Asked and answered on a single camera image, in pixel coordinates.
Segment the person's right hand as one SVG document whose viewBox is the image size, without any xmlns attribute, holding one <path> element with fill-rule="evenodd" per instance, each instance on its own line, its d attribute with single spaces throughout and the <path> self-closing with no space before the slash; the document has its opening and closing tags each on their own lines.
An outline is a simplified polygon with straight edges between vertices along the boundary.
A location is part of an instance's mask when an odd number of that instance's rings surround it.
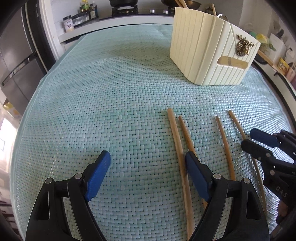
<svg viewBox="0 0 296 241">
<path fill-rule="evenodd" d="M 278 203 L 276 223 L 279 225 L 283 221 L 289 225 L 295 225 L 295 205 L 287 206 L 282 200 Z"/>
</svg>

